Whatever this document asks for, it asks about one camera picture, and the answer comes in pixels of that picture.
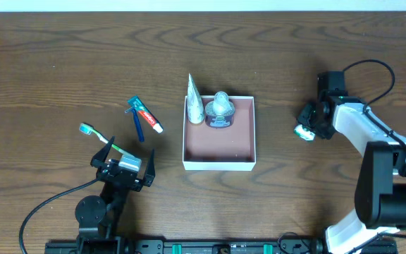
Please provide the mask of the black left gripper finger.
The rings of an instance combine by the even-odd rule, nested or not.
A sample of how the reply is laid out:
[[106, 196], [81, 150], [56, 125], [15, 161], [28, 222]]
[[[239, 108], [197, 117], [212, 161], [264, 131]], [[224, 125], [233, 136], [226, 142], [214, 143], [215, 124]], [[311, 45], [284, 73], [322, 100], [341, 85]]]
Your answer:
[[152, 150], [149, 161], [147, 163], [147, 167], [144, 172], [143, 185], [146, 187], [150, 187], [152, 185], [152, 183], [155, 179], [155, 176], [156, 176], [156, 171], [155, 171], [155, 166], [154, 166], [154, 154], [155, 154], [155, 151]]
[[90, 165], [95, 168], [101, 168], [106, 164], [107, 156], [112, 148], [115, 137], [113, 136], [105, 146], [100, 149], [91, 159]]

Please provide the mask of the green Dettol soap bar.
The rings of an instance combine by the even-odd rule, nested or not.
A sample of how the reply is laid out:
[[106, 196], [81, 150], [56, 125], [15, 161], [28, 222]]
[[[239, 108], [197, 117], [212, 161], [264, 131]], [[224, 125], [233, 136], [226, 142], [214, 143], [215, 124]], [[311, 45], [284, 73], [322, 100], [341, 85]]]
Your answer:
[[294, 133], [305, 141], [313, 141], [315, 139], [315, 134], [302, 124], [296, 125], [294, 128]]

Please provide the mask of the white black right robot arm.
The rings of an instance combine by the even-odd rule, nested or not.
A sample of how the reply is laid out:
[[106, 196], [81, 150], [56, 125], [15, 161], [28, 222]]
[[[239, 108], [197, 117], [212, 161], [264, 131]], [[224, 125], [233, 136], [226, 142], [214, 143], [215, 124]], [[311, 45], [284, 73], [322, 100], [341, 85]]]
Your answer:
[[294, 132], [302, 139], [344, 135], [362, 156], [355, 208], [324, 232], [320, 253], [360, 253], [385, 236], [406, 238], [406, 138], [356, 97], [307, 103]]

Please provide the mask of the white Pantene conditioner tube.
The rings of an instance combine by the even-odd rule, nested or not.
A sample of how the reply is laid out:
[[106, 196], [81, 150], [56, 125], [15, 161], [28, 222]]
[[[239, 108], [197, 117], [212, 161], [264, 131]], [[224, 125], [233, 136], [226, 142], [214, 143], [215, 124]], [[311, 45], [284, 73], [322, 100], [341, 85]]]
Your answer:
[[187, 119], [192, 124], [201, 124], [204, 121], [204, 106], [202, 98], [191, 74], [188, 76], [187, 86]]

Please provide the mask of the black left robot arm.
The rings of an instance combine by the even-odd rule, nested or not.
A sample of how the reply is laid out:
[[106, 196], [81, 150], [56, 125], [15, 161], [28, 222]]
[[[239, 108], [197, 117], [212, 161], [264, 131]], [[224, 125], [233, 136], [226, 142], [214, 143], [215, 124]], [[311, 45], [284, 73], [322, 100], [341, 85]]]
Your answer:
[[134, 167], [134, 157], [123, 155], [119, 160], [107, 159], [113, 140], [100, 149], [90, 165], [97, 169], [96, 180], [104, 186], [99, 195], [83, 198], [75, 208], [79, 224], [77, 253], [130, 253], [130, 242], [117, 236], [118, 220], [130, 192], [139, 192], [144, 186], [150, 187], [156, 176], [154, 152], [151, 152], [143, 177]]

